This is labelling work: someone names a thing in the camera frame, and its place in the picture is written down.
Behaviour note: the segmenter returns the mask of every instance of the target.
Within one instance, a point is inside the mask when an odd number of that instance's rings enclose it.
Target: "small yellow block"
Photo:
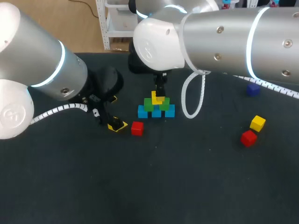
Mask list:
[[[164,101],[165,101],[165,97],[157,97],[157,101],[162,101],[162,102],[164,102]]]
[[[157,100],[156,91],[151,92],[151,102],[153,105],[161,105],[163,103],[162,101]]]
[[[264,118],[261,118],[260,116],[255,116],[251,122],[250,128],[260,132],[265,124],[266,120]]]

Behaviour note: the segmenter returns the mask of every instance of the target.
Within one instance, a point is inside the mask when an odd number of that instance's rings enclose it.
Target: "blue block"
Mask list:
[[[148,113],[144,110],[143,105],[138,106],[138,118],[148,118]]]
[[[175,105],[171,104],[169,105],[169,110],[165,111],[165,117],[174,118],[174,116],[175,116]]]
[[[258,95],[261,91],[261,87],[255,83],[250,83],[247,85],[247,95],[250,97],[254,97]]]
[[[160,111],[159,105],[154,105],[154,111],[151,113],[152,118],[161,118],[162,111]]]

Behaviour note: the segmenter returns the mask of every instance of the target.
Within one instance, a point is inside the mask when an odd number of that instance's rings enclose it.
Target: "wooden floor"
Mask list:
[[[84,3],[68,0],[0,0],[16,5],[73,52],[105,52],[99,19]],[[88,3],[97,15],[95,0]]]

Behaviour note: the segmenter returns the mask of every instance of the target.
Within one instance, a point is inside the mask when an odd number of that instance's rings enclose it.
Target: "screw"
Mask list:
[[[285,40],[284,41],[284,47],[285,48],[290,48],[293,45],[293,41],[292,40]]]
[[[82,98],[82,101],[83,101],[84,104],[87,104],[87,103],[88,103],[86,97],[83,97],[83,98]]]
[[[62,94],[67,94],[69,91],[70,91],[69,88],[63,88],[60,92],[61,92]]]
[[[282,75],[283,75],[283,76],[290,76],[291,73],[290,73],[290,71],[288,71],[288,70],[283,70],[283,71],[282,71]]]
[[[221,55],[219,53],[216,53],[214,58],[216,61],[219,61],[219,60],[221,60]]]
[[[218,34],[221,34],[223,31],[224,31],[224,27],[223,26],[217,28],[217,33]]]

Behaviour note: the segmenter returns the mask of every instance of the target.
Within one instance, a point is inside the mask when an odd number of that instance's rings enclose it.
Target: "green block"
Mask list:
[[[154,111],[154,105],[151,102],[151,98],[144,98],[144,110],[146,112]]]
[[[169,104],[170,104],[170,98],[165,97],[165,101],[159,105],[159,108],[161,111],[168,111],[169,110]]]

